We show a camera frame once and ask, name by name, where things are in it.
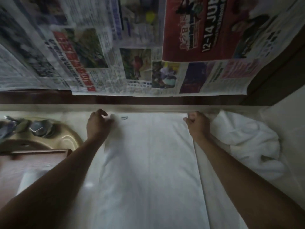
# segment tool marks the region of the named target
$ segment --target forearm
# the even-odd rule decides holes
[[[305,214],[293,200],[201,136],[205,152],[234,206],[251,228],[303,228]]]
[[[0,211],[0,228],[55,228],[78,193],[87,170],[105,138],[76,149]]]

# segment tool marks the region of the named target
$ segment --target faucet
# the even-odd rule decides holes
[[[26,119],[14,119],[10,116],[4,116],[8,122],[2,121],[0,124],[0,143],[11,137],[13,134],[27,130],[30,121]]]

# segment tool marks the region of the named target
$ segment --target yellow circle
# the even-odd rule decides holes
[[[148,23],[152,23],[153,21],[154,21],[154,19],[155,19],[155,13],[153,12],[153,11],[147,11],[146,12],[146,21],[148,22]]]

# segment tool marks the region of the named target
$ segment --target person's left hand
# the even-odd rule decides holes
[[[105,140],[107,138],[114,120],[105,120],[103,116],[108,116],[108,114],[102,109],[91,113],[87,123],[88,140]]]

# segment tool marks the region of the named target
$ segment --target white cloth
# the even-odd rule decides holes
[[[186,116],[111,115],[94,228],[210,228]]]
[[[278,161],[278,135],[264,123],[221,110],[211,122],[211,134],[230,145],[233,157],[266,180],[285,172],[284,164]]]

